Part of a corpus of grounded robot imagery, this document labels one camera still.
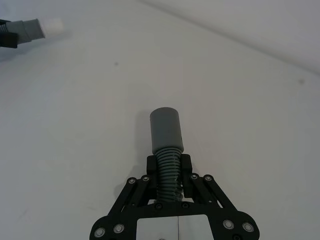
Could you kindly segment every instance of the white surface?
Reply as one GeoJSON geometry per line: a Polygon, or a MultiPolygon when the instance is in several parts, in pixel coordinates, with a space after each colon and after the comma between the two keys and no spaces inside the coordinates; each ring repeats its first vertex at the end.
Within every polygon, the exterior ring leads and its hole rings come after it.
{"type": "Polygon", "coordinates": [[[143,0],[320,74],[318,0],[143,0]]]}
{"type": "Polygon", "coordinates": [[[141,218],[136,223],[136,240],[179,240],[178,217],[141,218]]]}
{"type": "Polygon", "coordinates": [[[195,171],[260,239],[318,239],[318,76],[137,1],[6,5],[8,19],[60,16],[67,32],[0,48],[1,239],[88,239],[145,173],[162,106],[179,111],[195,171]]]}
{"type": "Polygon", "coordinates": [[[179,216],[178,240],[214,240],[206,215],[179,216]]]}
{"type": "Polygon", "coordinates": [[[202,215],[141,218],[136,240],[214,240],[208,217],[202,215]]]}

